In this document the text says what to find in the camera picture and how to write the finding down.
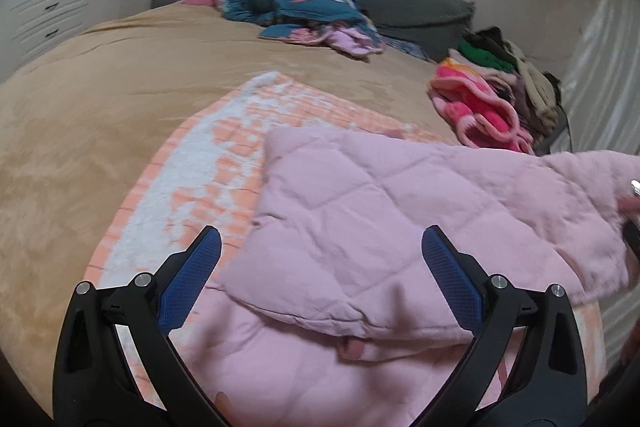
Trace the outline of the person's right hand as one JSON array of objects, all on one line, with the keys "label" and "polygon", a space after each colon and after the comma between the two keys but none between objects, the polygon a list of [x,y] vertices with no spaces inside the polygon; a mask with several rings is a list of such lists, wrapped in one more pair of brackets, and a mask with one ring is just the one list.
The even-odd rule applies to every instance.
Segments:
[{"label": "person's right hand", "polygon": [[637,219],[640,215],[640,197],[621,197],[617,199],[617,208],[620,213],[623,213],[624,215],[629,216],[632,219]]}]

